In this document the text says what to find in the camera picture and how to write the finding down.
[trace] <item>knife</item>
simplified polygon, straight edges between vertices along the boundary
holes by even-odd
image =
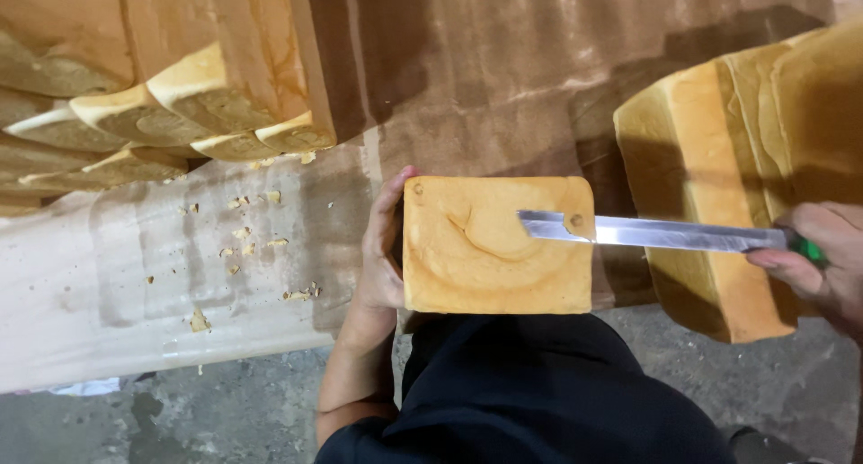
[[[816,264],[825,264],[823,252],[792,230],[735,228],[655,219],[596,216],[596,239],[577,237],[564,227],[564,214],[553,211],[518,211],[521,224],[533,238],[559,239],[601,245],[633,245],[679,250],[732,251],[759,248],[791,250]]]

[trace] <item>knife blade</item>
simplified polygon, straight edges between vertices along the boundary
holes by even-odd
[[[789,233],[774,228],[735,228],[654,219],[596,216],[596,239],[577,237],[564,227],[564,214],[519,210],[521,224],[533,238],[601,245],[633,245],[680,250],[744,252],[757,248],[789,249]]]

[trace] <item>black shirt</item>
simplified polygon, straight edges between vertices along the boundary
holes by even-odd
[[[696,404],[593,315],[426,324],[403,395],[395,422],[341,428],[316,462],[734,462]]]

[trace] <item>person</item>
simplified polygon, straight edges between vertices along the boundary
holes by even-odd
[[[396,207],[414,175],[404,168],[372,204],[362,275],[320,387],[316,462],[734,462],[706,414],[647,377],[594,315],[427,322],[413,336],[399,411],[391,352],[404,293],[391,249]],[[863,341],[863,206],[804,204],[785,223],[829,265],[780,250],[748,260]]]

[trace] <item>black sleeve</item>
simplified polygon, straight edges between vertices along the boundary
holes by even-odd
[[[388,453],[381,436],[390,424],[386,418],[368,416],[336,430],[318,451],[315,464],[379,461],[376,456]]]

